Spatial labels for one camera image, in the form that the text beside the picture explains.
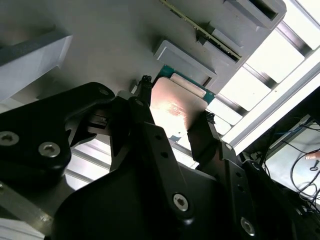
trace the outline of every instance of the cable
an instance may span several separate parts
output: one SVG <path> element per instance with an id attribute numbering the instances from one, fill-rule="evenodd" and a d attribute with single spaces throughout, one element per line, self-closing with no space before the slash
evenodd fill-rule
<path id="1" fill-rule="evenodd" d="M 316 128 L 312 128 L 312 127 L 309 127 L 307 126 L 307 124 L 309 123 L 310 121 L 307 120 L 304 124 L 301 124 L 299 125 L 296 129 L 294 130 L 291 130 L 291 131 L 283 131 L 283 132 L 276 132 L 275 135 L 284 135 L 284 134 L 289 134 L 289 133 L 296 133 L 298 131 L 300 131 L 302 128 L 306 128 L 306 129 L 311 129 L 311 130 L 315 130 L 317 132 L 320 132 L 320 129 L 316 129 Z"/>
<path id="2" fill-rule="evenodd" d="M 298 126 L 295 130 L 292 131 L 282 131 L 282 132 L 276 132 L 275 135 L 283 135 L 283 134 L 289 134 L 289 133 L 296 133 L 302 129 L 302 126 Z"/>
<path id="3" fill-rule="evenodd" d="M 309 126 L 302 126 L 302 127 L 306 128 L 306 129 L 311 129 L 311 130 L 315 130 L 317 132 L 320 132 L 320 129 L 312 128 L 312 127 L 309 127 Z"/>
<path id="4" fill-rule="evenodd" d="M 320 150 L 320 148 L 316 149 L 316 150 L 313 150 L 313 151 L 310 151 L 310 152 L 306 152 L 305 154 L 303 154 L 302 156 L 300 156 L 297 160 L 294 161 L 292 167 L 291 167 L 291 170 L 290 170 L 290 179 L 291 179 L 291 182 L 293 184 L 293 186 L 300 192 L 302 192 L 303 190 L 306 189 L 306 187 L 308 187 L 308 185 L 302 189 L 298 188 L 295 181 L 294 181 L 294 169 L 295 169 L 295 166 L 297 165 L 297 163 L 303 158 L 305 157 L 307 154 L 313 154 L 313 153 L 316 153 Z M 314 178 L 311 180 L 311 182 L 309 183 L 310 185 L 317 179 L 317 177 L 320 175 L 320 171 L 317 172 L 317 174 L 314 176 Z M 309 194 L 306 194 L 303 192 L 304 195 L 308 196 L 308 197 L 314 197 L 313 195 L 309 195 Z"/>
<path id="5" fill-rule="evenodd" d="M 285 143 L 285 144 L 287 144 L 287 145 L 289 145 L 289 146 L 293 147 L 295 150 L 298 150 L 300 153 L 308 154 L 308 152 L 302 151 L 302 150 L 300 150 L 299 148 L 297 148 L 297 147 L 293 146 L 292 144 L 290 144 L 290 143 L 288 143 L 288 142 L 286 142 L 286 141 L 283 141 L 283 140 L 282 140 L 281 142 L 283 142 L 283 143 Z"/>

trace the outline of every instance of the teal object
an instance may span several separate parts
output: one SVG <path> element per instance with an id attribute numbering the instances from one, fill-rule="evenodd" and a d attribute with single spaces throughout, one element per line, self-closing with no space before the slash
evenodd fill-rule
<path id="1" fill-rule="evenodd" d="M 203 89 L 206 91 L 206 94 L 203 97 L 203 100 L 205 100 L 208 105 L 213 101 L 213 99 L 215 99 L 216 95 L 212 92 L 209 91 L 208 89 L 206 89 L 204 86 L 202 86 L 201 84 L 197 83 L 196 81 L 192 80 L 191 78 L 183 75 L 182 73 L 174 70 L 172 67 L 168 66 L 168 65 L 164 65 L 163 68 L 161 69 L 161 71 L 159 72 L 159 74 L 156 76 L 156 80 L 158 80 L 159 78 L 165 77 L 170 79 L 172 74 L 178 74 L 181 77 L 183 77 L 184 79 L 188 80 L 189 82 L 191 82 L 192 84 L 196 85 L 197 87 Z"/>

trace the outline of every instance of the blue cable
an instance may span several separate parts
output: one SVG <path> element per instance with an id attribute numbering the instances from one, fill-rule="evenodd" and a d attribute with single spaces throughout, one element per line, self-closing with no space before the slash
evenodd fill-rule
<path id="1" fill-rule="evenodd" d="M 297 127 L 295 130 L 292 131 L 283 131 L 283 132 L 276 132 L 276 135 L 283 135 L 283 134 L 289 134 L 289 133 L 296 133 L 302 129 L 302 126 Z"/>

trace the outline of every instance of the metal plate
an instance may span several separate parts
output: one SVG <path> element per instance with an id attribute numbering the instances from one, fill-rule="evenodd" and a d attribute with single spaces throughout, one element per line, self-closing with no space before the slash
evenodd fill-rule
<path id="1" fill-rule="evenodd" d="M 150 110 L 156 125 L 164 128 L 168 138 L 181 136 L 208 104 L 166 77 L 152 88 Z"/>

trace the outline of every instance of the bolt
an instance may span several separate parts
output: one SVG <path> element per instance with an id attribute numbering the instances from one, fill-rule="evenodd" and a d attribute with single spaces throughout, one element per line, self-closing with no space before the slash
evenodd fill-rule
<path id="1" fill-rule="evenodd" d="M 102 93 L 104 95 L 109 95 L 109 92 L 103 88 L 100 89 L 100 93 Z"/>
<path id="2" fill-rule="evenodd" d="M 12 131 L 0 132 L 0 145 L 12 146 L 19 142 L 19 136 Z"/>
<path id="3" fill-rule="evenodd" d="M 189 208 L 189 204 L 188 204 L 187 199 L 179 193 L 176 193 L 173 196 L 173 203 L 182 212 L 187 211 Z"/>
<path id="4" fill-rule="evenodd" d="M 232 146 L 231 146 L 230 144 L 228 144 L 228 143 L 225 143 L 224 145 L 225 145 L 226 148 L 229 149 L 230 151 L 233 149 Z"/>
<path id="5" fill-rule="evenodd" d="M 143 106 L 143 105 L 144 105 L 143 102 L 140 101 L 139 99 L 136 99 L 135 102 L 136 102 L 137 104 L 139 104 L 140 106 Z"/>
<path id="6" fill-rule="evenodd" d="M 5 190 L 5 187 L 2 183 L 0 183 L 0 194 L 3 194 Z"/>
<path id="7" fill-rule="evenodd" d="M 247 219 L 241 217 L 240 223 L 241 227 L 247 234 L 249 234 L 251 237 L 254 237 L 256 235 L 254 227 Z"/>
<path id="8" fill-rule="evenodd" d="M 55 158 L 60 153 L 60 147 L 54 142 L 44 142 L 38 148 L 39 153 L 48 158 Z"/>

